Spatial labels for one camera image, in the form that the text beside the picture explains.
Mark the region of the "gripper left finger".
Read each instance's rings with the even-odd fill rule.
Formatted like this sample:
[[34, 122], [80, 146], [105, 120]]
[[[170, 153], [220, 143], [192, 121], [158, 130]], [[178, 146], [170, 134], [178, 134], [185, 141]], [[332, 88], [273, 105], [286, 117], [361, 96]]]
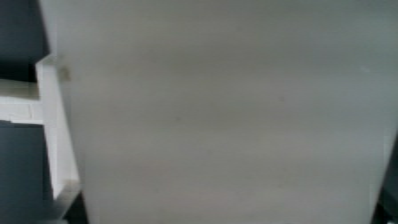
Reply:
[[46, 224], [69, 224], [64, 220], [64, 216], [71, 209], [78, 194], [82, 193], [82, 187], [78, 184], [67, 184], [57, 195], [55, 201], [50, 207], [50, 214], [46, 218]]

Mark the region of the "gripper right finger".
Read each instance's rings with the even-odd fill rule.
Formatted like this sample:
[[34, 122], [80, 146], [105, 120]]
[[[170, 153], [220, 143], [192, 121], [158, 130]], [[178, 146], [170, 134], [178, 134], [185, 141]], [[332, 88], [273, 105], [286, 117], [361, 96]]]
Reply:
[[371, 224], [398, 224], [398, 203], [380, 201], [377, 203]]

